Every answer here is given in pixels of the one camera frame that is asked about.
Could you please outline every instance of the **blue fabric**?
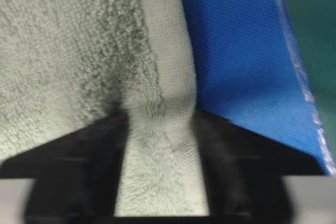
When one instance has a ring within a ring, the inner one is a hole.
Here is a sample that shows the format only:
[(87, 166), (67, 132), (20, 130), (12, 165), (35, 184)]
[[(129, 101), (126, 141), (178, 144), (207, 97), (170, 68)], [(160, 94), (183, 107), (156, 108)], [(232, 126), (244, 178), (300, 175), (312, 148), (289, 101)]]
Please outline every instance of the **blue fabric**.
[(302, 66), (293, 66), (276, 0), (182, 1), (197, 105), (311, 154), (327, 167), (321, 127), (313, 119), (318, 115), (304, 98), (302, 85), (309, 87), (299, 82), (296, 70)]

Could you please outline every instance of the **blue plastic sheet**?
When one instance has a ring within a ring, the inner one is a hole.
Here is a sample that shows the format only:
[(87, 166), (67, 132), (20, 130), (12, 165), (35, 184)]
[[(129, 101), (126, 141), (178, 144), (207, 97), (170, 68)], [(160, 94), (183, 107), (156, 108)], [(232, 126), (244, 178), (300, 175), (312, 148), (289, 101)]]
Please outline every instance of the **blue plastic sheet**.
[(197, 105), (335, 166), (282, 0), (182, 0)]

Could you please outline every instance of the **light green towel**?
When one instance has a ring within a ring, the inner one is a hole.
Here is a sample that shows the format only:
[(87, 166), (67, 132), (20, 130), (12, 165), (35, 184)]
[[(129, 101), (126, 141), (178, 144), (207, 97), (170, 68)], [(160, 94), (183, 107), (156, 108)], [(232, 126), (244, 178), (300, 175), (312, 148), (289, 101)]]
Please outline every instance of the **light green towel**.
[(0, 158), (130, 116), (116, 215), (205, 215), (181, 0), (0, 0)]

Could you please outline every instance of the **teal background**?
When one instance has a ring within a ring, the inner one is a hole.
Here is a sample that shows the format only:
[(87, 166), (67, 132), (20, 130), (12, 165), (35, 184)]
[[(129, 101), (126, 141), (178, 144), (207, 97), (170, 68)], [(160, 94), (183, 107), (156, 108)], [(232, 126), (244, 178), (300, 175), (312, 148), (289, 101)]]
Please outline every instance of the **teal background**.
[(336, 0), (285, 0), (302, 61), (336, 158)]

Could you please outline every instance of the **towel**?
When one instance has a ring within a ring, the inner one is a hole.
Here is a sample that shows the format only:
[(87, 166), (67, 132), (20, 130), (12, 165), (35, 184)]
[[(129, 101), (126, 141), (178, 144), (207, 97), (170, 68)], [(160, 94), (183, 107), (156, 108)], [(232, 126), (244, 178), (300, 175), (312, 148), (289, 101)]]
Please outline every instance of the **towel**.
[(208, 213), (181, 0), (0, 0), (0, 27), (0, 160), (121, 103), (130, 134), (115, 214)]

